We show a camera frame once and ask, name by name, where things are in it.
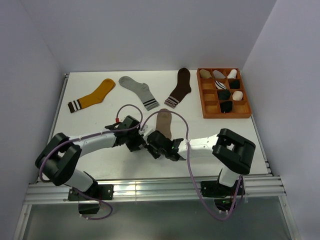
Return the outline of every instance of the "black rolled sock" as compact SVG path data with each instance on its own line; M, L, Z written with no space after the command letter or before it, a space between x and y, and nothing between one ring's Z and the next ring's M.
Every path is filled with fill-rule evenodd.
M229 90L218 91L219 100L228 100L230 96L231 96L231 92Z
M234 82L229 83L230 89L239 89L240 88L240 80L236 79Z
M220 109L221 109L221 113L225 114L225 113L230 113L232 111L232 101L224 101L222 103L220 103Z

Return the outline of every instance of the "striped sock cuff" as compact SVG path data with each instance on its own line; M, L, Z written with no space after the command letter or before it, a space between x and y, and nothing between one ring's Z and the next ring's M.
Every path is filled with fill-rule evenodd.
M75 101L70 101L68 103L68 107L69 107L70 113L74 113L74 112L82 109L82 106L81 106L79 99L77 99Z
M159 104L158 102L156 102L156 103L154 103L154 104L149 105L146 109L147 109L148 111L150 111L151 109L154 109L154 108L156 108L156 107L158 107L158 106L160 106L160 104Z
M179 101L175 99L173 96L169 96L165 101L164 104L171 107L175 108L178 105Z
M217 89L227 89L227 87L222 82L215 80L214 83Z
M153 98L151 100L145 101L143 103L143 105L149 111L151 109L154 109L154 108L158 107L159 103L157 102L157 100L155 98Z

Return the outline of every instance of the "white stripe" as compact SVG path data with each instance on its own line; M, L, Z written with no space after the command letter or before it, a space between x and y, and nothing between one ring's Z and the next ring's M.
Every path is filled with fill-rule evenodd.
M169 102L169 103L171 103L171 104L173 104L174 106L176 106L177 105L177 103L175 103L174 101L172 101L171 99L169 99L169 98L167 98L166 99L166 101L167 102Z
M169 103L168 101L165 101L164 104L169 106L169 107L171 107L171 108L173 108L173 109L176 107L176 106L171 105L171 103Z
M149 110L151 110L151 109L154 109L154 108L158 107L159 105L160 105L160 104L157 102L157 103L151 105L150 107L147 107L147 110L149 111Z
M78 108L78 105L77 105L76 101L73 101L73 102L74 102L74 105L75 105L76 109L77 109L77 110L79 110L79 108Z
M71 103L72 103L72 106L73 106L74 111L75 111L75 112L78 111L77 108L76 108L75 102L72 101Z
M177 105L178 103L180 103L180 102L179 102L177 99L175 99L173 96L169 96L168 99L174 100L174 101L176 102L176 105Z
M78 107L78 109L80 110L80 109L81 109L81 107L79 106L79 103L78 103L78 101L77 101L77 100L75 100L75 104L76 104L76 106Z

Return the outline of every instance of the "brown sock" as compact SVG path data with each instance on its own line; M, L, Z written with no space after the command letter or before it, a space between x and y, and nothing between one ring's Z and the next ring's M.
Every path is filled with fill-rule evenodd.
M190 72L184 67L178 71L176 87L164 101L164 104L174 109L188 93L191 93Z
M158 130L160 133L162 133L166 138L171 139L171 112L159 112L156 116L156 127L155 130Z

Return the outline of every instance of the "white wall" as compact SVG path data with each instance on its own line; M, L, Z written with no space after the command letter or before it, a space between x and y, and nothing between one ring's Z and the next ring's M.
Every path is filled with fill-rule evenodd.
M21 0L66 72L245 64L276 0Z
M62 87L56 60L18 0L0 1L0 235L12 239Z
M303 239L320 228L320 1L277 0L243 68L271 169Z

